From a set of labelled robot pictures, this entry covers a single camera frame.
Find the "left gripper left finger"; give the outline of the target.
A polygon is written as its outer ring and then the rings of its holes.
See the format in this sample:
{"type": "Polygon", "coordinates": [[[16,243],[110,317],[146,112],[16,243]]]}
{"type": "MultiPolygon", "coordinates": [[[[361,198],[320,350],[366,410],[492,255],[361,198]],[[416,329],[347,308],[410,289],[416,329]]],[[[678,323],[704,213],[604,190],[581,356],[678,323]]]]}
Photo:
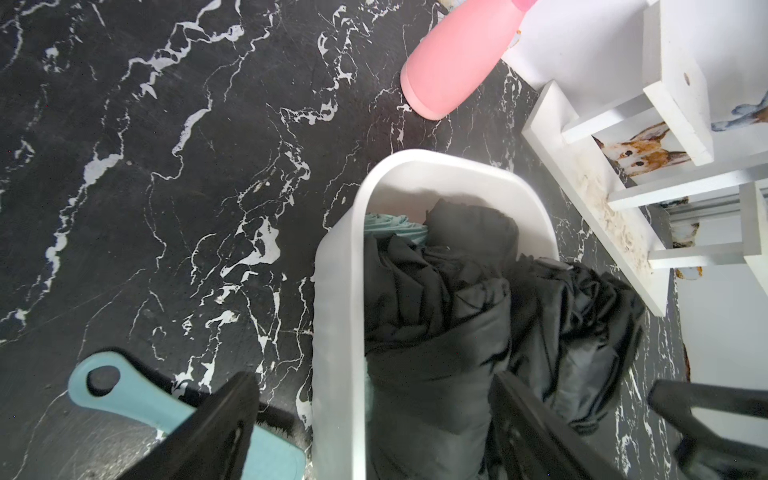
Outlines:
{"type": "Polygon", "coordinates": [[[123,479],[240,479],[259,404],[256,376],[240,372],[123,479]]]}

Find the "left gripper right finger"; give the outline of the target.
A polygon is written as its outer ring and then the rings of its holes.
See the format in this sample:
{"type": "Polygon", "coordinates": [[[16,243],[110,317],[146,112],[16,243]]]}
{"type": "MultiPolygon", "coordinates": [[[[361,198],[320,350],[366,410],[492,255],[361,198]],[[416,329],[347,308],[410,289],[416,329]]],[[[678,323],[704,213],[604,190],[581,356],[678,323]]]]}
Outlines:
{"type": "Polygon", "coordinates": [[[493,437],[507,479],[622,479],[612,464],[508,371],[489,391],[493,437]]]}

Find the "black umbrella front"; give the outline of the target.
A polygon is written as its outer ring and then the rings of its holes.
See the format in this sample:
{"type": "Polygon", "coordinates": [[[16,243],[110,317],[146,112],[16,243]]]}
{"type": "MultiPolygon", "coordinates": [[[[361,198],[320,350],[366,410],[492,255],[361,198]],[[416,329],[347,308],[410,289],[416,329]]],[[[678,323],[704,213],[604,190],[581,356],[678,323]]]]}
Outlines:
{"type": "Polygon", "coordinates": [[[488,395],[511,355],[507,271],[519,230],[501,212],[441,200],[422,243],[364,237],[364,353],[372,386],[367,475],[480,479],[488,395]]]}

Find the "mint green umbrella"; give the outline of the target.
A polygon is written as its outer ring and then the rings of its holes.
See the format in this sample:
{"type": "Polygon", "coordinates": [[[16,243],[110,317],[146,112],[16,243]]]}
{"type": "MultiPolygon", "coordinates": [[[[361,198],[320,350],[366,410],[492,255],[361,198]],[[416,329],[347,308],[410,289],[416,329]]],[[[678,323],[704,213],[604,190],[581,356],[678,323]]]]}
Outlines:
{"type": "Polygon", "coordinates": [[[424,245],[428,227],[412,222],[406,215],[368,213],[364,219],[364,234],[374,236],[397,235],[416,245],[424,245]]]}

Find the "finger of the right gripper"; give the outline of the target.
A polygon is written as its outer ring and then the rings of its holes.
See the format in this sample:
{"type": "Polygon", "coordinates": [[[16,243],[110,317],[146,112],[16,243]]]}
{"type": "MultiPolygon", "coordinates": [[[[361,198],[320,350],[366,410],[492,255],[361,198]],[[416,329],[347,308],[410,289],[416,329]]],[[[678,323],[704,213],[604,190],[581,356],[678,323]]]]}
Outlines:
{"type": "Polygon", "coordinates": [[[767,449],[726,439],[693,415],[695,408],[765,419],[767,392],[672,380],[657,380],[651,409],[682,435],[674,456],[688,479],[765,479],[767,449]]]}

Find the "black umbrella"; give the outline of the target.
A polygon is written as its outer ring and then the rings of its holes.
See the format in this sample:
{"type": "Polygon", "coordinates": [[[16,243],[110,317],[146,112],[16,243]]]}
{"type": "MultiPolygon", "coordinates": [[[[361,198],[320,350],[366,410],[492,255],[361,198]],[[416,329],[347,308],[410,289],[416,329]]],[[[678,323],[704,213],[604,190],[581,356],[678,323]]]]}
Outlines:
{"type": "Polygon", "coordinates": [[[488,395],[511,355],[507,271],[519,230],[501,212],[441,200],[422,243],[364,237],[364,353],[372,386],[367,475],[480,479],[488,395]]]}
{"type": "Polygon", "coordinates": [[[615,407],[646,307],[609,273],[522,255],[511,284],[510,371],[582,436],[615,407]]]}

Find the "white plastic storage box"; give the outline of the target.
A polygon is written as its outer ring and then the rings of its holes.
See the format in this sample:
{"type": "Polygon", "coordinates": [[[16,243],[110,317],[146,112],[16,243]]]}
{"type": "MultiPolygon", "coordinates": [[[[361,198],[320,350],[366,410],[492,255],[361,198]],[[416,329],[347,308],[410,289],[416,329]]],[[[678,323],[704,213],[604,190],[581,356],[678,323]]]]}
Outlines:
{"type": "Polygon", "coordinates": [[[318,479],[366,476],[364,218],[374,212],[422,221],[440,199],[496,209],[517,223],[520,253],[559,256],[549,214],[520,176],[421,149],[379,162],[315,255],[312,463],[318,479]]]}

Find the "black umbrella back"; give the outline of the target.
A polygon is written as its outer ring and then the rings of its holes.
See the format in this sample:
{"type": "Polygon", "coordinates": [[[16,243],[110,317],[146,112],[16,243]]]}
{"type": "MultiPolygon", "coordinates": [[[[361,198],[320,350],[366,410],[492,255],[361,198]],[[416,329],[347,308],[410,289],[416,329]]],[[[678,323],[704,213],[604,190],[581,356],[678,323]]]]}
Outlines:
{"type": "Polygon", "coordinates": [[[510,371],[582,436],[615,407],[646,307],[609,273],[522,255],[511,284],[510,371]]]}

